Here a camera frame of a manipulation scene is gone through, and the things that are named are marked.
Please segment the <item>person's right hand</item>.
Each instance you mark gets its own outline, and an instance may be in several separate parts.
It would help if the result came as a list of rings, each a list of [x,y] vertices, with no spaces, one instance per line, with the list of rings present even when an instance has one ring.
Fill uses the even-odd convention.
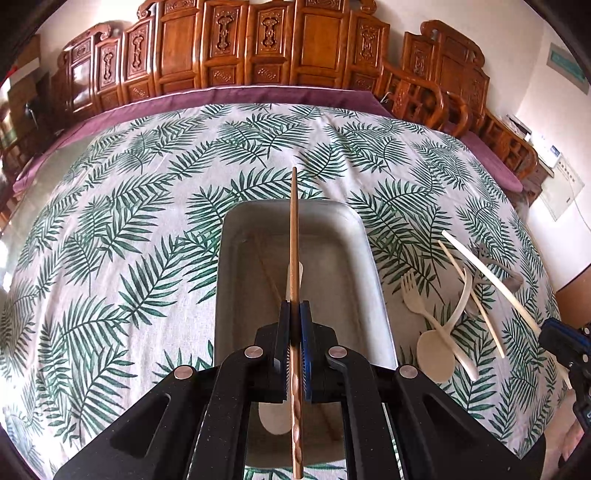
[[[575,451],[584,436],[584,429],[578,420],[575,420],[568,432],[565,434],[564,441],[561,447],[561,453],[558,460],[558,468],[562,468],[566,461]]]

